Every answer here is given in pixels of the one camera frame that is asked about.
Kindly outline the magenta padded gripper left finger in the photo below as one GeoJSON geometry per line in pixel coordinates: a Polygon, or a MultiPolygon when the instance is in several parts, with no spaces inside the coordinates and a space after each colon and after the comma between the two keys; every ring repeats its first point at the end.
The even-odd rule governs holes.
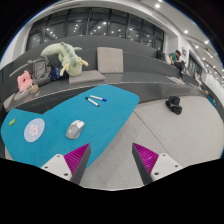
{"type": "Polygon", "coordinates": [[[42,169],[79,185],[90,155],[91,145],[85,144],[66,155],[54,155],[42,169]]]}

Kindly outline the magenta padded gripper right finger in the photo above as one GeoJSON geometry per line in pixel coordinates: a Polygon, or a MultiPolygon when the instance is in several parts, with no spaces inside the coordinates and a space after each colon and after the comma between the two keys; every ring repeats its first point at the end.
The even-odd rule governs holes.
{"type": "Polygon", "coordinates": [[[167,153],[157,154],[137,143],[132,144],[132,154],[144,185],[182,169],[167,153]]]}

